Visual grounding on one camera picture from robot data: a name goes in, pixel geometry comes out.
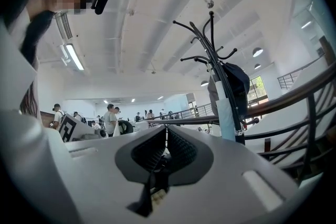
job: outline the air vent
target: air vent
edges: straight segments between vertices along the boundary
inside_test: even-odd
[[[72,33],[71,33],[70,25],[69,25],[69,22],[68,22],[67,14],[62,12],[61,13],[61,19],[62,19],[63,28],[64,28],[64,31],[65,31],[65,34],[67,35],[67,38],[68,39],[72,38]]]

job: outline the headset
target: headset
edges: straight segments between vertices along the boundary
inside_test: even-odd
[[[103,13],[107,0],[93,0],[91,9],[94,9],[97,15]]]

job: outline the ceiling light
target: ceiling light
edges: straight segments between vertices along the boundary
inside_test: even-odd
[[[306,28],[306,27],[307,27],[308,25],[310,25],[311,23],[312,23],[312,21],[307,22],[304,26],[301,27],[301,29]]]
[[[257,57],[258,55],[261,55],[263,51],[264,51],[263,49],[257,47],[253,50],[252,55],[253,57]]]
[[[203,80],[201,82],[201,87],[207,86],[209,84],[209,82],[207,82],[206,80]]]
[[[77,54],[75,52],[75,49],[73,48],[73,45],[72,44],[68,44],[67,45],[67,49],[68,49],[68,52],[70,53],[73,61],[75,62],[77,68],[79,70],[84,70],[84,67],[82,66],[82,64],[80,63],[80,60],[78,59],[77,57]]]

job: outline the earpiece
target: earpiece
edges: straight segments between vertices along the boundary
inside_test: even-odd
[[[107,0],[93,0],[91,9],[94,9],[97,15],[103,13]]]

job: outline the black bag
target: black bag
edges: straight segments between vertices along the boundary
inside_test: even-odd
[[[247,113],[247,94],[250,89],[250,78],[246,75],[243,70],[232,63],[225,63],[222,65],[226,75],[228,82],[232,88],[232,92],[234,98],[236,100],[236,104],[238,106],[238,114],[246,115]],[[211,101],[211,107],[213,113],[218,116],[218,110],[216,101],[219,100],[218,93],[216,89],[216,85],[213,79],[210,77],[208,91]]]

